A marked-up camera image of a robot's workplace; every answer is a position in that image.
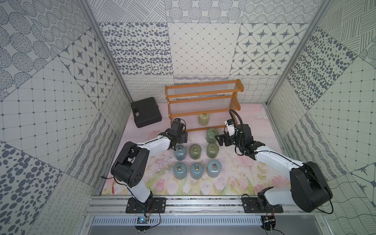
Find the blue canister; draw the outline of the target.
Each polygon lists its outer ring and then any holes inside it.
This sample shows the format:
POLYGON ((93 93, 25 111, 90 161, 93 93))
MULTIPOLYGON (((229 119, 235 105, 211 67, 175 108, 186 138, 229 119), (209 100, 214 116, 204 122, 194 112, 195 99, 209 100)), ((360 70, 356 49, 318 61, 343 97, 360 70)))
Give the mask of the blue canister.
POLYGON ((199 180, 202 178, 204 168, 200 163, 193 163, 190 168, 191 177, 194 180, 199 180))
POLYGON ((187 171, 187 166, 184 163, 176 163, 173 167, 174 175, 179 180, 186 178, 187 171))
POLYGON ((183 145, 177 145, 174 150, 174 156, 176 160, 183 161, 187 156, 187 149, 183 145))
POLYGON ((211 160, 207 166, 207 174, 211 178, 216 178, 222 171, 222 164, 218 160, 211 160))

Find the light green canister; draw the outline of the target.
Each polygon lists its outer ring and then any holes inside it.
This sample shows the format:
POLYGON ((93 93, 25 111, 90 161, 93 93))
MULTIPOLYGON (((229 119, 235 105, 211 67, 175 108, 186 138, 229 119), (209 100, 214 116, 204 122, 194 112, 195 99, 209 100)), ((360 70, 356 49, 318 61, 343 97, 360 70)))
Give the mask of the light green canister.
POLYGON ((201 126, 206 126, 209 124, 209 120, 210 120, 210 115, 207 114, 207 113, 204 113, 204 114, 199 114, 198 115, 198 123, 201 125, 201 126))

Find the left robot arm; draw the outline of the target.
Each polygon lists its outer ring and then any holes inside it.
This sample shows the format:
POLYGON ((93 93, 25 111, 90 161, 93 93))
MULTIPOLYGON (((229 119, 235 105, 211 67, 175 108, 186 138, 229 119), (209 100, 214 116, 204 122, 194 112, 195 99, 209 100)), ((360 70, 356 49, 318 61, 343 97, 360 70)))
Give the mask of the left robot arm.
POLYGON ((127 142, 111 167, 114 180, 125 185, 133 198, 143 207, 150 207, 153 194, 142 181, 148 158, 188 141, 186 122, 180 118, 173 120, 171 128, 156 138, 144 143, 127 142))

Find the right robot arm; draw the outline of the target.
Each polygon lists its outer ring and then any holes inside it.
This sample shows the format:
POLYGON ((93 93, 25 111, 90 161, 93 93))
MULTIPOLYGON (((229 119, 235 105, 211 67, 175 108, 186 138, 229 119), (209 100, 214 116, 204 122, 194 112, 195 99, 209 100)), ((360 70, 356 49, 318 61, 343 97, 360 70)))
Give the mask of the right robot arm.
POLYGON ((277 205, 292 205, 305 212, 312 212, 327 202, 331 203, 333 193, 316 163, 294 160, 255 141, 247 124, 230 125, 228 129, 215 136, 220 146, 235 146, 237 155, 264 163, 290 181, 286 188, 269 187, 258 192, 258 206, 261 210, 269 210, 277 205))

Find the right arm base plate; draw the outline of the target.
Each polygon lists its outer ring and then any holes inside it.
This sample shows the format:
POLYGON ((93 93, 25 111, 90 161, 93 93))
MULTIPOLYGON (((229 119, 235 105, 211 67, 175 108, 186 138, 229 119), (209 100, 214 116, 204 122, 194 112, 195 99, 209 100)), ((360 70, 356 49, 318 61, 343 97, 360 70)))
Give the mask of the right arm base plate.
POLYGON ((241 196, 242 206, 245 213, 283 213, 282 205, 271 205, 265 197, 265 193, 272 189, 268 187, 258 192, 257 197, 251 197, 247 194, 241 196))

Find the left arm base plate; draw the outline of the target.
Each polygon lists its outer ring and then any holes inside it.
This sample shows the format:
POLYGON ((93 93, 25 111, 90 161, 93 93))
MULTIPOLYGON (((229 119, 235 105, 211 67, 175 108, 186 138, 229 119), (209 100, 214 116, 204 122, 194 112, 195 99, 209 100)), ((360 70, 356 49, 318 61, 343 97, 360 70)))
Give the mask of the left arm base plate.
POLYGON ((145 203, 140 202, 135 197, 131 197, 127 202, 126 213, 164 213, 165 207, 165 197, 150 196, 145 203))

